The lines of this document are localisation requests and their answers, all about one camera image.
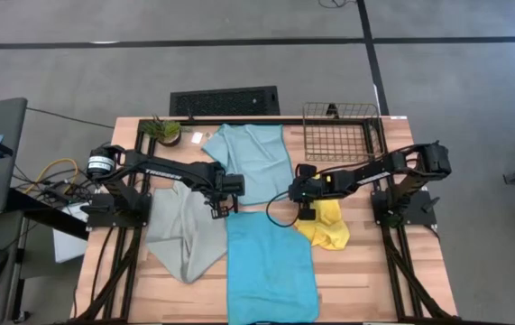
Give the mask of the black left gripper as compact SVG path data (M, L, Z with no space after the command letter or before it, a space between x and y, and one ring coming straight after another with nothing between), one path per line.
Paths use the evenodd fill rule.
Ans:
M215 177L212 197L215 200L226 200L228 196L240 197L245 194L244 176L242 174L219 173ZM232 205L228 208L219 201L211 202L211 218L226 218L239 210L238 198L233 198Z

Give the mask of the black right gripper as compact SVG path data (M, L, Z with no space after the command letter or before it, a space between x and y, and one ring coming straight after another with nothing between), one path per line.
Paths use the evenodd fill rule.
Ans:
M300 163L295 168L295 179L288 188L288 197L299 204L298 220L313 221L316 219L316 210L313 200L325 200L328 198L327 186L329 176L317 174L317 167L311 164Z

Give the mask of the yellow microfiber towel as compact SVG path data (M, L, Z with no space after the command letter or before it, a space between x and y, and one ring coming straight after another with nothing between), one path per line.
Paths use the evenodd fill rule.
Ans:
M312 246L325 250L344 250L349 239L349 228L343 220L337 200L316 200L310 207L315 212L313 220L298 220L295 227Z

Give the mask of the pale blue microfiber towel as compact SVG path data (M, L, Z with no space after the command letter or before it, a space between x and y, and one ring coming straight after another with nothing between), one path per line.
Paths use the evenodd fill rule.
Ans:
M228 173L244 176L245 206L263 204L284 192L293 170L281 125L221 125L202 150Z

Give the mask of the turquoise microfiber towel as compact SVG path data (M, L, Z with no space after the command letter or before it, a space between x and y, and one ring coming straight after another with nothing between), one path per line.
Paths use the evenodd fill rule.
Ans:
M263 212L234 214L226 232L229 325L318 318L311 246L304 236L273 225Z

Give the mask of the grey microfiber towel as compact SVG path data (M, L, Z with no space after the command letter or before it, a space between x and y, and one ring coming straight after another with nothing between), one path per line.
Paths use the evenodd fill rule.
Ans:
M194 283L226 254L225 221L212 218L201 193L176 181L154 192L145 243L173 277Z

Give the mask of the potted succulent plant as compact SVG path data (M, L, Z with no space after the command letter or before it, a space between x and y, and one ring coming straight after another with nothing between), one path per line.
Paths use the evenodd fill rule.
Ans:
M159 116L153 115L151 120L140 123L139 130L162 146L174 147L179 144L182 135L189 133L191 128L183 126L179 121L160 119Z

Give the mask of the white box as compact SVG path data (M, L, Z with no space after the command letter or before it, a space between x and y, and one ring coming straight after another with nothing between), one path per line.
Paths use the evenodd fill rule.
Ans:
M73 218L87 222L87 213L81 210L81 207L87 206L88 203L70 204L60 210L65 214L71 215ZM54 259L58 264L65 263L74 258L83 256L87 248L87 240L68 235L56 229L52 230Z

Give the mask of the black power strip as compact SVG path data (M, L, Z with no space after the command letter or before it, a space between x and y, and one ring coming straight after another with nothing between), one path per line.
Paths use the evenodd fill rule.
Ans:
M52 200L63 204L81 202L79 195L71 189L71 184L65 181L47 182L41 191L41 195L46 200Z

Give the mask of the black metal desk beam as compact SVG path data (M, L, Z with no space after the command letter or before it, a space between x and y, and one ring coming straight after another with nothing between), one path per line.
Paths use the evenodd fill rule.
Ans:
M6 212L21 211L23 215L44 226L67 235L87 240L87 223L66 214L18 190L10 189L5 205Z

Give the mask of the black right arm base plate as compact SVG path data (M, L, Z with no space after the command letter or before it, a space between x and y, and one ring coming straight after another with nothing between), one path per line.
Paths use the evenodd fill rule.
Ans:
M388 202L387 191L371 194L375 222L390 228L401 225L432 226L437 223L434 206L439 198L432 199L429 192L419 190L400 203Z

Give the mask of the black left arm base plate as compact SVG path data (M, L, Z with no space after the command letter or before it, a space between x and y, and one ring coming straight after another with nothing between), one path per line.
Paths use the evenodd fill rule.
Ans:
M151 194L136 196L134 208L123 207L116 203L111 194L95 194L88 206L81 210L87 213L90 228L140 228L148 224L152 205Z

